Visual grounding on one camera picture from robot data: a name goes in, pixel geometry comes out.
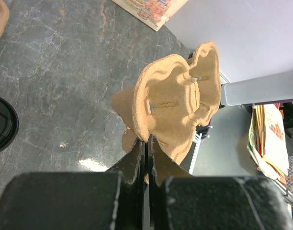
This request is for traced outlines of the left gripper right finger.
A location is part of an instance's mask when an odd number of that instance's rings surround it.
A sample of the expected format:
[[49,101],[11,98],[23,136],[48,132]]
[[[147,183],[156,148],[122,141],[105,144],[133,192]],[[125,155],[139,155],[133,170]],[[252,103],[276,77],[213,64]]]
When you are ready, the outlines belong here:
[[293,230],[284,197],[256,176],[195,177],[148,140],[150,223],[157,230]]

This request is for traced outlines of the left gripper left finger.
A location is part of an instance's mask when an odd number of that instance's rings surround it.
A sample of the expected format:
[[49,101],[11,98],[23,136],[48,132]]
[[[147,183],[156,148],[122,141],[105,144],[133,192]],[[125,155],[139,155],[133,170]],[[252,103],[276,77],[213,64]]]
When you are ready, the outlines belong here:
[[145,144],[105,172],[31,172],[0,198],[0,230],[140,230]]

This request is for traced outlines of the black plastic cup lid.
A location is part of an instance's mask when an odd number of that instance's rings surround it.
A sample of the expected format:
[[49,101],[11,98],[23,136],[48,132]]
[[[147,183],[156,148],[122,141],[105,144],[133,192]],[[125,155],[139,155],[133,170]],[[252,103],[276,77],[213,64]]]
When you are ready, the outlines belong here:
[[19,131],[19,118],[15,109],[0,97],[0,152],[15,139]]

